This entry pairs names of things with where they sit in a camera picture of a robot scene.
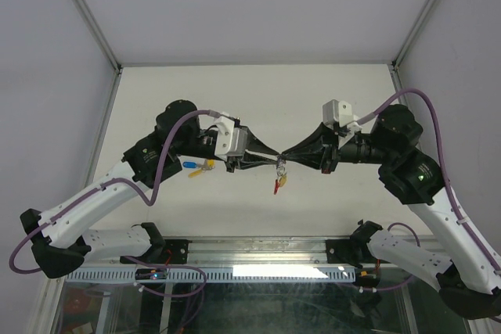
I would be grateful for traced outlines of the red handled metal keyring holder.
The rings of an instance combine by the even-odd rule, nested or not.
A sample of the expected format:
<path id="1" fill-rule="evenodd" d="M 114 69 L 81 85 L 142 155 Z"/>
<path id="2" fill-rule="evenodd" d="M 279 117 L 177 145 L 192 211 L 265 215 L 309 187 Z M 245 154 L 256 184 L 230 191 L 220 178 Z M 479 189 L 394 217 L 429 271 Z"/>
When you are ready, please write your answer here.
<path id="1" fill-rule="evenodd" d="M 277 159 L 280 157 L 285 160 L 285 158 L 281 155 L 278 155 Z M 286 163 L 287 162 L 285 160 L 285 164 L 283 166 L 279 166 L 279 167 L 276 166 L 276 179 L 275 179 L 274 190 L 273 190 L 274 195 L 276 195 L 279 192 L 279 190 L 282 188 L 282 187 L 279 187 L 279 182 L 278 182 L 279 178 L 283 175 L 287 176 Z"/>

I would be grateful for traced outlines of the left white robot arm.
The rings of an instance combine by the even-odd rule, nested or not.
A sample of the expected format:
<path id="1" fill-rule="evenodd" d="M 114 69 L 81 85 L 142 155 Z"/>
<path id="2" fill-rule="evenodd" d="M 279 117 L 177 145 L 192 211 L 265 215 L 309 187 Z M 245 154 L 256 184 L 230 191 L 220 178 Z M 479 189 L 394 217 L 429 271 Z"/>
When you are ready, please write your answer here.
<path id="1" fill-rule="evenodd" d="M 95 230 L 94 224 L 130 199 L 151 207 L 160 183 L 183 169 L 181 157 L 220 160 L 228 172 L 274 164 L 278 152 L 226 113 L 199 110 L 175 100 L 156 118 L 153 132 L 124 152 L 103 177 L 66 202 L 20 216 L 38 270 L 60 278 L 84 262 L 130 257 L 158 261 L 164 237 L 152 222 L 122 230 Z"/>

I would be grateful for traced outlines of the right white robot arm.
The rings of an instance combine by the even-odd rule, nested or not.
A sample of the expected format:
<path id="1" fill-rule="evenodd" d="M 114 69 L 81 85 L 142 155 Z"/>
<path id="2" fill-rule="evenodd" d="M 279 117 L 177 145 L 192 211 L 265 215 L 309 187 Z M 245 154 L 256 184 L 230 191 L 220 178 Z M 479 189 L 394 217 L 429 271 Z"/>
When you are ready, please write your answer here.
<path id="1" fill-rule="evenodd" d="M 325 119 L 282 158 L 324 174 L 339 163 L 378 165 L 384 187 L 432 231 L 444 253 L 400 241 L 381 225 L 360 221 L 348 241 L 333 248 L 334 257 L 356 268 L 371 257 L 387 261 L 426 282 L 460 317 L 497 318 L 500 255 L 450 203 L 441 167 L 416 147 L 422 132 L 406 106 L 390 105 L 377 115 L 368 134 L 357 131 L 345 141 L 348 129 Z"/>

